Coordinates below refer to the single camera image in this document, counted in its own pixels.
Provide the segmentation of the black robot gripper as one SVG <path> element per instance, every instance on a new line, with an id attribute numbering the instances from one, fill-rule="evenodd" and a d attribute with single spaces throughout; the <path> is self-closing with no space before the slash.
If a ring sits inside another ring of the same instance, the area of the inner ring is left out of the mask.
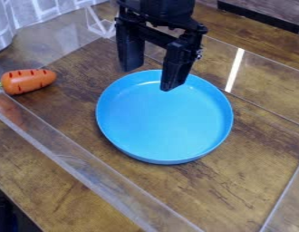
<path id="1" fill-rule="evenodd" d="M 185 83 L 191 65 L 201 58 L 201 38 L 207 33 L 193 18 L 194 0 L 115 0 L 118 61 L 125 72 L 143 64 L 145 41 L 166 45 L 161 90 Z"/>

